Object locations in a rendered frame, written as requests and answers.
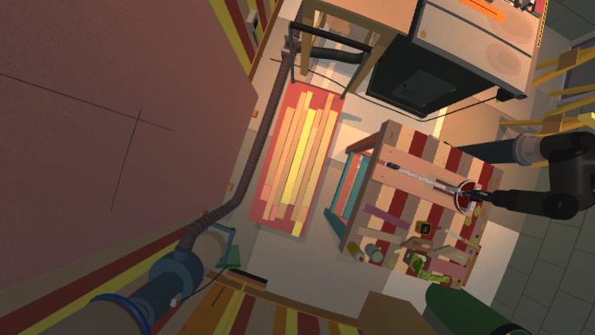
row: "wooden table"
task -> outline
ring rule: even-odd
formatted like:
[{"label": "wooden table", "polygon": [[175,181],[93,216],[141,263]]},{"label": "wooden table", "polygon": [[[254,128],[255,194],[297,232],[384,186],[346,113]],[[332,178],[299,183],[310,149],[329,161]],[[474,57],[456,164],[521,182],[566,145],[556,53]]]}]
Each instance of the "wooden table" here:
[{"label": "wooden table", "polygon": [[[438,179],[450,184],[464,180],[477,181],[478,186],[481,185],[481,189],[488,192],[493,192],[499,187],[503,175],[502,170],[469,154],[462,153],[433,136],[427,136],[391,120],[386,121],[378,133],[347,147],[346,152],[363,154],[365,150],[371,148],[374,151],[363,177],[363,184],[359,188],[355,204],[350,211],[350,217],[345,218],[348,221],[339,244],[339,250],[344,255],[351,257],[347,249],[348,242],[357,243],[362,250],[369,243],[374,243],[385,254],[384,260],[380,264],[373,263],[368,258],[365,261],[415,276],[403,261],[405,249],[401,253],[395,253],[396,250],[401,249],[399,244],[362,236],[357,232],[359,227],[367,227],[385,233],[400,234],[402,241],[405,241],[414,236],[421,237],[419,233],[415,232],[415,223],[418,220],[426,220],[434,227],[441,227],[441,230],[423,236],[423,238],[434,242],[433,249],[450,245],[471,255],[467,263],[463,265],[469,268],[465,279],[441,283],[445,286],[461,288],[466,284],[471,270],[473,270],[473,264],[477,259],[475,255],[479,253],[455,237],[444,233],[444,230],[449,229],[479,245],[493,205],[490,202],[483,202],[478,204],[472,213],[466,215],[458,213],[446,202],[442,202],[444,206],[441,206],[429,201],[428,199],[435,200],[435,196],[440,193],[428,187],[428,184],[394,170],[386,171],[387,174],[385,174],[383,171],[386,167],[378,161],[381,157],[386,157],[387,149],[390,151],[401,150],[400,161],[393,162],[413,173],[425,174],[423,175],[425,178],[433,181]],[[427,167],[418,169],[418,171],[407,167],[407,165],[415,164],[431,165],[430,169],[433,173],[430,173]],[[380,182],[383,175],[386,181]],[[447,194],[441,195],[445,199],[449,197]],[[408,231],[396,229],[390,223],[364,212],[363,208],[366,204],[375,206],[412,225]],[[428,253],[428,255],[447,260],[434,253]]]},{"label": "wooden table", "polygon": [[[374,2],[361,0],[304,0],[302,24],[314,27],[314,12],[318,10],[321,17],[322,15],[330,15],[369,30],[370,33],[367,38],[369,41],[365,42],[369,45],[372,32],[380,35],[368,61],[363,65],[362,71],[357,75],[350,87],[349,92],[355,93],[363,79],[372,70],[380,56],[383,55],[384,50],[395,39],[395,36],[409,33],[417,3],[418,0],[377,0]],[[308,75],[312,42],[311,34],[302,32],[302,76]]]}]

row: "measuring tape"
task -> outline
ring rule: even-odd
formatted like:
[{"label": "measuring tape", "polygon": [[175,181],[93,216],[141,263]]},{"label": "measuring tape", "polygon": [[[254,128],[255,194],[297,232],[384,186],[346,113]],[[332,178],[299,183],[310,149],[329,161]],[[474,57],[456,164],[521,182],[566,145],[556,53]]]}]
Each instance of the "measuring tape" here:
[{"label": "measuring tape", "polygon": [[539,28],[539,39],[537,40],[537,47],[541,46],[541,37],[543,36],[543,26],[546,25],[547,0],[543,7],[543,17],[541,18],[541,28]]}]

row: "blue ring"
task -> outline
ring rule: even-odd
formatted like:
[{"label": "blue ring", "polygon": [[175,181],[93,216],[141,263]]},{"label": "blue ring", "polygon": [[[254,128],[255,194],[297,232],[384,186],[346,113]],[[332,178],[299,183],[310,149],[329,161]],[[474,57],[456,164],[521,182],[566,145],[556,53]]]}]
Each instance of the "blue ring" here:
[{"label": "blue ring", "polygon": [[124,304],[126,307],[128,307],[130,309],[130,311],[132,311],[134,313],[134,315],[136,315],[136,318],[141,322],[142,328],[145,331],[145,335],[151,335],[151,327],[149,327],[147,319],[145,319],[145,316],[142,315],[141,310],[139,309],[139,307],[137,307],[135,304],[133,304],[130,300],[119,296],[117,294],[112,294],[112,293],[106,293],[106,294],[101,294],[96,296],[95,298],[91,299],[90,302],[92,302],[95,299],[99,299],[99,298],[107,298],[107,299],[113,299],[116,301],[121,302],[122,304]]}]

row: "dark red wall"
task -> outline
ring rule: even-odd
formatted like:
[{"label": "dark red wall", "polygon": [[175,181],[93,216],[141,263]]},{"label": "dark red wall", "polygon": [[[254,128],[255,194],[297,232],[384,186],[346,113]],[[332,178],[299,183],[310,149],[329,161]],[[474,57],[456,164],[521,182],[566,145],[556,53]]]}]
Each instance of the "dark red wall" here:
[{"label": "dark red wall", "polygon": [[206,1],[0,7],[0,291],[222,203],[257,95]]}]

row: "orange label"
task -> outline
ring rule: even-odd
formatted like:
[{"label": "orange label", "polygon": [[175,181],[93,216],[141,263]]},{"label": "orange label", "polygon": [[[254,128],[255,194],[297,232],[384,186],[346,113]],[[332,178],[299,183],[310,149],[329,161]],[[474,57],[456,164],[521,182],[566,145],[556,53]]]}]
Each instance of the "orange label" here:
[{"label": "orange label", "polygon": [[479,11],[481,14],[501,24],[504,24],[504,19],[507,17],[507,13],[495,8],[493,5],[486,3],[483,0],[459,0],[459,2],[466,4],[467,6]]}]

